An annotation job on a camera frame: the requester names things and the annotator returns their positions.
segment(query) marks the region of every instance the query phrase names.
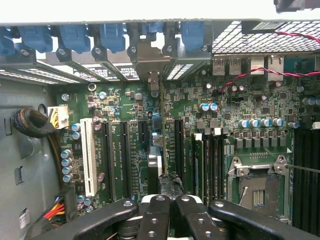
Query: motherboard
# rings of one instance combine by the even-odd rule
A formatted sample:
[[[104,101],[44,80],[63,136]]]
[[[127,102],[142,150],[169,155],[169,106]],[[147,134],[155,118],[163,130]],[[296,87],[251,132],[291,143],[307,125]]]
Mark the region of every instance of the motherboard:
[[[157,191],[159,173],[176,176],[184,194],[206,205],[223,198],[290,223],[293,172],[285,164],[294,162],[294,129],[310,129],[319,114],[320,80],[233,80],[197,73],[163,81],[156,97],[137,81],[57,87],[69,115],[63,180],[75,187],[78,215],[122,198],[141,201]],[[150,155],[161,162],[155,178]]]

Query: white pci slot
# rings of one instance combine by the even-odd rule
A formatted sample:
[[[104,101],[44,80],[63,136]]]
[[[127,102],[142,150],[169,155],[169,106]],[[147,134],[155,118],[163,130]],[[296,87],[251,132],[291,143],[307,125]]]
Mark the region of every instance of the white pci slot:
[[[98,191],[95,141],[92,118],[80,119],[85,195],[95,196]]]

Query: green circuit board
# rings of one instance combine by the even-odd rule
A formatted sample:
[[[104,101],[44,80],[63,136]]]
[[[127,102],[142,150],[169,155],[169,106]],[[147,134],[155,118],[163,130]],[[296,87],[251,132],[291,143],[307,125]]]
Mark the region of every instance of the green circuit board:
[[[288,122],[297,122],[303,116],[310,116],[319,112],[319,107],[306,106],[302,100],[307,97],[317,97],[319,92],[314,89],[320,89],[320,81],[315,77],[306,79],[297,79],[285,77],[282,86],[273,88],[270,82],[266,81],[263,75],[244,77],[237,80],[234,86],[244,86],[241,92],[228,92],[226,94],[215,94],[219,92],[224,84],[232,80],[231,76],[194,76],[182,82],[164,82],[163,112],[162,118],[165,125],[162,126],[162,134],[165,141],[167,171],[175,172],[177,168],[175,137],[175,120],[183,121],[183,178],[182,185],[185,194],[197,194],[200,197],[205,195],[204,180],[201,175],[204,174],[205,165],[204,144],[202,141],[193,143],[193,134],[200,133],[209,135],[214,128],[223,128],[226,137],[223,139],[223,172],[221,179],[223,181],[223,195],[221,197],[239,203],[241,191],[238,187],[239,178],[232,181],[232,192],[228,194],[228,171],[234,157],[239,157],[242,164],[272,164],[278,155],[283,155],[288,163],[293,160],[294,150],[293,133],[287,127]],[[204,85],[210,83],[212,87],[206,89]],[[304,91],[297,92],[297,87],[303,86]],[[147,149],[145,145],[139,142],[138,121],[145,121],[149,133],[149,143],[152,144],[151,133],[153,130],[153,121],[150,118],[150,112],[160,114],[161,101],[159,97],[153,98],[148,89],[147,83],[108,83],[97,84],[96,91],[88,90],[87,85],[77,86],[59,86],[57,94],[57,103],[60,106],[68,106],[70,126],[79,123],[80,119],[92,118],[98,116],[102,121],[109,122],[112,129],[112,152],[114,166],[115,196],[114,200],[124,197],[124,173],[123,160],[121,153],[120,122],[127,122],[129,126],[129,145],[132,171],[132,198],[140,201],[148,194],[148,163]],[[99,93],[105,92],[106,99],[101,100]],[[66,103],[61,99],[61,94],[68,93],[70,100]],[[141,99],[136,100],[136,94],[141,94]],[[259,101],[259,96],[267,96],[267,100]],[[88,109],[88,102],[95,102],[96,109]],[[217,111],[203,111],[201,104],[217,104]],[[242,128],[239,126],[240,120],[256,119],[274,119],[283,120],[282,127],[256,127]],[[73,182],[69,183],[75,186],[77,194],[83,194],[84,172],[81,152],[75,151],[75,140],[72,139],[72,130],[62,131],[62,149],[70,149],[74,161],[72,163]],[[254,141],[256,138],[281,138],[281,145],[270,147],[237,147],[236,141],[247,139]],[[94,132],[94,146],[96,153],[97,173],[106,173],[104,163],[104,143],[103,134],[100,131]],[[290,208],[292,193],[288,185],[285,185],[283,177],[278,181],[278,215],[286,215],[290,218]],[[110,203],[107,197],[107,188],[105,183],[98,183],[98,192],[94,198],[94,208],[100,208]],[[85,214],[85,209],[79,211],[79,215]]]

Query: metal chassis wall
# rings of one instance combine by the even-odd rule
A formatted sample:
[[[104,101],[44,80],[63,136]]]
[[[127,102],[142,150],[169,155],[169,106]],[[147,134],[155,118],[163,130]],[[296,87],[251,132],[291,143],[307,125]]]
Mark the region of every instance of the metal chassis wall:
[[[0,233],[2,240],[18,240],[54,201],[59,181],[46,139],[28,139],[14,128],[10,118],[24,107],[52,106],[49,89],[42,85],[0,79]],[[21,159],[20,153],[27,156]],[[21,167],[22,182],[16,185],[15,169]],[[19,215],[27,209],[30,223],[20,229]]]

